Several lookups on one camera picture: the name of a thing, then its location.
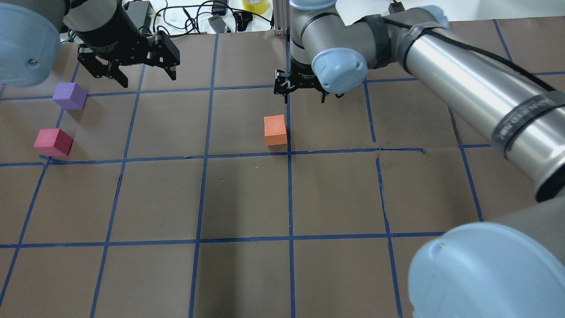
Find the grid line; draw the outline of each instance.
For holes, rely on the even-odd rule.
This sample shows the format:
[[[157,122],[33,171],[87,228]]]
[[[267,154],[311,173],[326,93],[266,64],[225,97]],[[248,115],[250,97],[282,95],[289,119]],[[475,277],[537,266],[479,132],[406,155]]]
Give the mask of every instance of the grid line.
[[[498,26],[498,22],[496,21],[496,19],[493,19],[493,23],[494,23],[494,27],[496,28],[496,32],[498,33],[498,37],[502,42],[502,46],[504,47],[504,52],[506,52],[506,56],[508,57],[508,60],[510,62],[514,62],[512,60],[512,56],[510,55],[510,51],[508,50],[508,46],[506,46],[506,41],[504,41],[504,37],[502,36],[502,32],[500,31],[500,27]]]
[[[467,155],[465,154],[465,148],[459,147],[461,151],[461,157],[463,158],[463,164],[465,165],[465,172],[467,173],[467,179],[469,180],[469,186],[471,187],[471,193],[473,194],[473,201],[475,202],[475,208],[477,209],[477,216],[479,217],[479,222],[484,222],[483,212],[481,210],[481,205],[479,203],[479,197],[477,196],[477,191],[475,189],[475,183],[473,182],[473,176],[471,175],[471,169],[469,168],[469,162],[467,161]]]
[[[489,145],[466,145],[469,148],[472,146],[484,147]],[[424,148],[355,148],[355,149],[330,149],[330,150],[315,150],[315,151],[291,151],[294,155],[304,155],[304,154],[328,154],[328,153],[356,153],[356,152],[380,152],[380,151],[404,151],[404,152],[422,152],[425,153]],[[210,154],[208,158],[241,158],[241,157],[276,157],[276,156],[287,156],[288,152],[256,152],[256,153],[232,153],[232,154]],[[194,160],[194,159],[204,159],[205,156],[176,156],[176,157],[146,157],[146,158],[126,158],[126,159],[110,159],[110,160],[86,160],[86,161],[65,161],[59,159],[50,158],[51,165],[102,165],[102,164],[119,164],[123,161],[125,162],[139,162],[139,161],[168,161],[168,160]],[[0,166],[12,166],[12,165],[42,165],[40,162],[22,162],[22,163],[10,163],[10,164],[0,164]]]
[[[389,224],[388,218],[386,216],[386,204],[385,204],[385,198],[384,198],[384,192],[383,192],[383,172],[381,170],[380,158],[377,158],[375,160],[375,164],[377,166],[377,177],[379,178],[379,193],[380,193],[380,196],[381,196],[381,206],[382,206],[382,209],[383,209],[383,219],[384,219],[384,222],[385,222],[386,237],[387,237],[387,240],[388,240],[390,271],[391,271],[391,274],[392,274],[392,283],[393,283],[393,287],[394,287],[394,298],[396,300],[396,309],[398,311],[398,316],[400,318],[403,318],[403,316],[402,316],[402,303],[400,301],[400,291],[398,289],[398,277],[397,277],[397,273],[396,273],[396,262],[394,261],[394,249],[393,249],[393,245],[392,245],[392,235],[390,233],[390,224]]]
[[[76,66],[75,66],[75,72],[72,75],[71,83],[74,83],[75,80],[76,80],[76,74],[79,71],[79,66],[80,66],[80,63],[77,61]],[[63,121],[63,115],[64,114],[65,114],[65,109],[61,108],[61,111],[59,112],[59,119],[57,119],[57,124],[55,125],[55,128],[59,128],[61,126],[61,122]]]
[[[286,72],[290,73],[290,42],[285,41]],[[292,130],[291,124],[291,97],[286,101],[286,168],[288,185],[288,234],[289,234],[289,278],[290,278],[290,317],[296,318],[296,292],[294,282],[294,220],[292,200]]]
[[[94,314],[96,312],[96,305],[98,302],[98,294],[100,292],[100,285],[102,283],[102,276],[104,274],[104,267],[106,265],[106,256],[108,254],[108,242],[110,241],[110,236],[112,234],[112,227],[114,225],[114,216],[116,214],[116,207],[118,206],[118,197],[120,196],[120,190],[121,190],[121,182],[124,176],[124,171],[125,171],[125,164],[126,164],[126,158],[128,157],[128,151],[129,151],[129,141],[132,137],[132,131],[133,131],[133,124],[135,122],[136,119],[136,114],[137,114],[137,105],[139,103],[139,99],[140,99],[140,94],[139,92],[141,91],[141,85],[143,84],[143,79],[145,76],[145,68],[146,65],[143,65],[143,69],[141,70],[141,77],[140,77],[140,81],[137,87],[137,95],[136,95],[136,101],[133,105],[133,110],[132,110],[132,117],[131,117],[131,121],[129,123],[129,130],[128,130],[128,136],[126,138],[125,141],[125,147],[124,147],[124,155],[123,155],[123,160],[121,163],[121,169],[120,169],[120,177],[118,178],[118,184],[116,185],[116,194],[114,196],[114,202],[112,204],[112,211],[110,213],[110,220],[108,222],[108,229],[106,231],[106,241],[105,241],[105,245],[104,245],[104,250],[102,252],[102,260],[100,261],[100,270],[98,271],[98,279],[96,280],[96,287],[94,289],[94,297],[92,299],[92,306],[90,308],[90,318],[94,318]]]
[[[39,180],[37,181],[37,186],[36,186],[35,192],[33,193],[33,197],[31,199],[31,202],[29,203],[28,213],[25,215],[25,221],[24,221],[24,225],[23,225],[21,232],[20,232],[20,237],[18,239],[18,245],[16,246],[16,250],[14,251],[14,255],[12,256],[12,262],[10,262],[10,267],[8,269],[8,273],[6,274],[6,279],[4,280],[4,285],[2,286],[2,292],[0,293],[0,307],[2,306],[2,302],[4,301],[4,296],[6,295],[8,283],[10,282],[12,272],[14,271],[14,265],[16,264],[16,259],[18,258],[18,254],[19,254],[20,249],[21,249],[21,244],[24,240],[25,230],[28,227],[29,218],[31,217],[33,207],[34,207],[36,199],[37,199],[37,194],[39,193],[39,190],[41,188],[41,183],[43,182],[43,178],[45,177],[45,173],[47,172],[48,167],[49,167],[49,161],[46,161],[45,164],[43,165],[43,171],[41,172],[41,176],[39,177]]]
[[[202,167],[202,183],[200,185],[200,203],[198,206],[198,223],[196,228],[196,242],[194,245],[194,261],[192,265],[192,282],[190,286],[190,299],[188,316],[194,316],[194,300],[196,298],[196,279],[198,276],[198,258],[200,255],[200,241],[202,235],[202,215],[204,210],[204,198],[206,191],[206,174],[208,168],[208,153],[210,150],[210,131],[212,128],[212,108],[214,106],[214,82],[216,80],[216,61],[218,59],[219,35],[216,34],[214,42],[214,59],[212,60],[212,79],[210,81],[210,100],[208,101],[208,126],[206,128],[206,147],[204,150],[204,164]]]
[[[532,73],[536,76],[544,75],[565,75],[565,71],[554,71],[554,72],[538,72]],[[366,83],[389,83],[397,81],[418,81],[417,78],[398,78],[398,79],[373,79],[365,80]],[[228,91],[234,89],[255,89],[255,88],[273,88],[273,85],[244,85],[244,86],[230,86],[230,87],[213,87],[213,88],[181,88],[181,89],[162,89],[154,91],[141,91],[139,94],[160,94],[160,93],[180,93],[180,92],[202,92],[202,91]],[[137,92],[114,92],[114,93],[91,93],[88,97],[102,97],[102,96],[121,96],[121,95],[136,95]],[[0,101],[28,101],[28,100],[48,100],[52,96],[36,96],[36,97],[10,97],[1,98]]]
[[[293,240],[338,240],[364,238],[413,238],[439,237],[445,232],[407,232],[407,233],[358,233],[358,234],[323,234],[323,235],[294,235]],[[241,238],[212,238],[200,239],[200,244],[237,243],[237,242],[272,242],[290,240],[290,236],[278,237],[241,237]],[[153,246],[153,245],[185,245],[195,244],[196,239],[172,240],[133,240],[110,242],[67,242],[67,243],[22,243],[0,244],[3,248],[53,248],[53,247],[103,247],[103,246]]]
[[[371,130],[371,139],[374,143],[377,142],[375,137],[375,125],[373,123],[373,112],[371,111],[371,100],[369,99],[369,87],[367,80],[363,81],[363,89],[365,90],[365,102],[367,103],[367,115],[369,116],[369,129]]]

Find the wire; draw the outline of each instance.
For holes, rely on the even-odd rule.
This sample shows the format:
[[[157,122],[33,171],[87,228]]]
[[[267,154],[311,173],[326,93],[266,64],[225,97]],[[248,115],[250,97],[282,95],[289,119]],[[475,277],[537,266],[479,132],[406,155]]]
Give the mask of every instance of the wire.
[[[408,24],[404,24],[398,21],[394,21],[394,20],[390,20],[388,18],[383,18],[384,22],[388,23],[388,24],[392,24],[392,25],[396,25],[397,27],[400,28],[404,28],[404,29],[411,29],[412,25],[408,25]],[[548,92],[552,92],[555,90],[555,88],[551,85],[549,85],[548,83],[544,82],[543,80],[541,80],[540,78],[538,78],[536,75],[533,75],[532,73],[526,71],[525,69],[523,69],[522,67],[516,65],[515,63],[512,63],[510,61],[508,61],[507,59],[505,59],[504,57],[500,56],[500,55],[496,55],[494,53],[491,53],[489,51],[483,50],[483,49],[479,49],[475,46],[469,45],[469,44],[465,44],[462,42],[459,42],[457,40],[453,40],[452,38],[446,37],[444,35],[441,35],[437,32],[435,32],[432,29],[425,29],[422,31],[423,34],[427,34],[427,35],[431,35],[435,38],[438,38],[444,42],[447,42],[449,44],[455,45],[459,48],[462,49],[466,49],[469,51],[473,51],[475,53],[479,53],[481,55],[484,55],[488,58],[491,58],[497,62],[500,62],[506,66],[508,66],[509,68],[511,68],[512,70],[514,70],[515,72],[523,75],[524,77],[526,77],[527,79],[529,79],[530,81],[536,83],[537,85],[539,85],[541,88],[545,89]]]
[[[260,15],[260,14],[256,14],[256,13],[251,12],[251,11],[248,11],[248,10],[232,8],[232,7],[228,6],[228,5],[224,5],[224,4],[222,4],[222,3],[215,3],[215,2],[216,2],[216,1],[214,1],[214,0],[208,0],[208,1],[204,1],[204,2],[201,3],[200,5],[170,6],[170,7],[168,6],[168,3],[167,3],[166,7],[159,9],[159,10],[155,13],[155,18],[153,19],[153,25],[152,25],[153,32],[156,31],[155,24],[156,24],[157,16],[162,12],[162,13],[163,13],[163,21],[164,21],[167,25],[170,25],[170,26],[172,26],[172,27],[174,27],[174,28],[176,28],[176,29],[184,29],[184,30],[187,30],[187,32],[185,32],[185,33],[183,33],[183,34],[181,34],[181,35],[173,35],[173,36],[171,36],[171,37],[179,37],[179,36],[185,36],[185,35],[188,35],[188,34],[193,34],[193,33],[191,33],[192,31],[196,31],[196,34],[201,34],[201,32],[200,32],[200,25],[199,25],[199,22],[198,22],[198,17],[199,17],[200,15],[202,15],[202,14],[212,14],[212,13],[211,13],[211,12],[208,12],[208,11],[206,11],[206,12],[200,12],[200,10],[201,10],[203,7],[213,7],[213,6],[224,7],[224,8],[226,8],[226,9],[229,9],[229,10],[232,12],[232,15],[233,15],[234,12],[248,12],[248,13],[251,13],[251,14],[253,14],[253,15],[255,15],[255,16],[260,17],[261,19],[263,19],[263,20],[265,20],[265,21],[267,21],[267,22],[269,22],[269,23],[271,22],[269,19],[265,18],[264,16],[262,16],[262,15]],[[181,9],[183,9],[183,11],[185,11],[185,14],[187,15],[187,18],[188,18],[188,19],[185,21],[185,24],[184,24],[185,27],[184,27],[184,28],[176,27],[176,26],[174,26],[174,25],[172,25],[172,24],[169,24],[168,22],[165,21],[165,18],[164,18],[165,13],[164,13],[164,12],[165,12],[166,10],[168,10],[168,9],[173,9],[173,8],[181,8]],[[190,17],[190,14],[186,11],[186,8],[198,8],[196,17],[195,17],[195,18]],[[168,30],[167,30],[164,26],[162,26],[162,25],[159,25],[159,26],[160,26],[162,29],[166,30],[167,33],[169,33]]]
[[[169,8],[169,2],[168,2],[167,0],[165,0],[165,8],[164,8],[165,10],[163,10],[163,22],[165,22],[166,25],[168,25],[168,26],[170,26],[170,27],[173,27],[173,28],[175,28],[175,29],[180,29],[180,30],[184,29],[184,30],[186,30],[186,28],[179,28],[179,27],[175,26],[174,24],[171,24],[171,23],[167,22],[167,19],[165,18],[165,11],[166,11],[166,9],[168,9],[168,8]]]
[[[165,32],[167,32],[167,35],[168,35],[168,36],[171,36],[171,34],[169,33],[169,30],[167,30],[166,27],[164,27],[164,26],[162,26],[162,25],[158,25],[158,26],[157,26],[157,31],[159,31],[159,28],[161,28],[161,29],[163,29]]]

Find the cube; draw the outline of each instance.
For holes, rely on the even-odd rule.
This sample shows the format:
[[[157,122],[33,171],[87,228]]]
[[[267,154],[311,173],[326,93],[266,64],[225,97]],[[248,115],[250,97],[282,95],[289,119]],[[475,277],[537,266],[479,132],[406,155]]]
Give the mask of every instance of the cube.
[[[267,146],[286,144],[286,124],[284,115],[266,116],[265,122],[265,141]]]
[[[72,138],[59,128],[41,129],[33,147],[48,157],[67,156],[72,141]]]
[[[59,83],[55,88],[53,100],[63,109],[82,109],[86,92],[76,83]]]

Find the robotic arm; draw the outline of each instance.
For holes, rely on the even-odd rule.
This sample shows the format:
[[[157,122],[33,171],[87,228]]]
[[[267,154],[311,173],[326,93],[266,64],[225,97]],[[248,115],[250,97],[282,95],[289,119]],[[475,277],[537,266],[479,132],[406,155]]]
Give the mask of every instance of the robotic arm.
[[[178,48],[163,31],[143,36],[119,0],[0,0],[0,20],[10,26],[0,33],[0,84],[43,82],[59,53],[62,22],[84,42],[77,57],[93,77],[127,87],[119,67],[144,63],[163,68],[176,80]]]
[[[290,1],[290,72],[275,94],[340,97],[368,68],[398,62],[536,185],[539,204],[457,227],[424,245],[408,275],[414,318],[565,316],[565,93],[463,43],[437,7],[345,26],[336,0]]]
[[[538,202],[565,192],[565,93],[469,50],[438,7],[346,27],[335,3],[290,2],[290,73],[277,70],[275,94],[315,88],[323,101],[362,84],[368,68],[398,61],[535,182]]]

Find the yellow tape roll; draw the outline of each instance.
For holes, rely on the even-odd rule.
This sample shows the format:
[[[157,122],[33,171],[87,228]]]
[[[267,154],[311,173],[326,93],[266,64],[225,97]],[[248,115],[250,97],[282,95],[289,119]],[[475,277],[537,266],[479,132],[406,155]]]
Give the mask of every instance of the yellow tape roll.
[[[241,0],[244,4],[244,10],[254,12],[256,14],[263,14],[269,8],[267,0]]]

